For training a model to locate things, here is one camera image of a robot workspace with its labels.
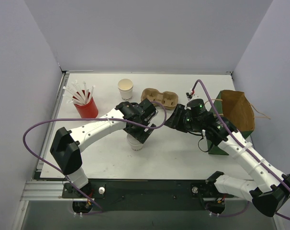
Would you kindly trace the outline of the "white paper coffee cup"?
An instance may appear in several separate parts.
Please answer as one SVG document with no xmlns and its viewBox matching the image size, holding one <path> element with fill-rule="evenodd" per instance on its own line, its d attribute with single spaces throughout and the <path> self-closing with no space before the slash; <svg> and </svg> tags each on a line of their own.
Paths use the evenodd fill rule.
<svg viewBox="0 0 290 230">
<path fill-rule="evenodd" d="M 133 136 L 131 136 L 130 134 L 127 134 L 126 140 L 132 150 L 139 151 L 143 147 L 143 144 L 139 142 L 137 139 L 135 139 Z"/>
</svg>

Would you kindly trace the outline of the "brown pulp cup carrier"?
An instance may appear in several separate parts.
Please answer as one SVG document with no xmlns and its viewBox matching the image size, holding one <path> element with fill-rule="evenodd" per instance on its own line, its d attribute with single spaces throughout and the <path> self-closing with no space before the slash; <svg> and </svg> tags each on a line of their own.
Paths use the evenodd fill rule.
<svg viewBox="0 0 290 230">
<path fill-rule="evenodd" d="M 154 88 L 146 88 L 141 94 L 141 101 L 148 99 L 150 101 L 161 103 L 167 110 L 174 110 L 178 104 L 178 95 L 174 92 L 160 92 Z"/>
</svg>

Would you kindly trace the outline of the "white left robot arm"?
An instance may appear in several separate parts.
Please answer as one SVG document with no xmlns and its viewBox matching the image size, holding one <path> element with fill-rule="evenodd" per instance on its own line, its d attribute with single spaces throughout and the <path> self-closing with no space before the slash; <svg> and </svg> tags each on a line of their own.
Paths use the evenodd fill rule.
<svg viewBox="0 0 290 230">
<path fill-rule="evenodd" d="M 90 191 L 89 180 L 82 169 L 81 157 L 81 153 L 88 146 L 118 130 L 124 130 L 143 144 L 156 127 L 150 124 L 156 114 L 155 106 L 148 99 L 141 103 L 122 102 L 99 121 L 71 130 L 65 127 L 58 129 L 50 153 L 63 175 L 74 184 L 73 192 L 79 197 L 85 197 Z"/>
</svg>

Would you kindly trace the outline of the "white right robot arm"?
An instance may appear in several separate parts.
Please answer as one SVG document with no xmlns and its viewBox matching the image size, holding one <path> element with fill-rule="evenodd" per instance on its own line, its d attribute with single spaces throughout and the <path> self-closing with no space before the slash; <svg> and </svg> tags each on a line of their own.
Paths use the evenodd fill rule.
<svg viewBox="0 0 290 230">
<path fill-rule="evenodd" d="M 190 100 L 187 105 L 178 104 L 165 125 L 185 133 L 202 133 L 251 177 L 251 180 L 241 180 L 215 172 L 207 181 L 218 193 L 252 202 L 267 217 L 277 214 L 290 198 L 290 174 L 272 166 L 227 118 L 209 112 L 202 99 Z"/>
</svg>

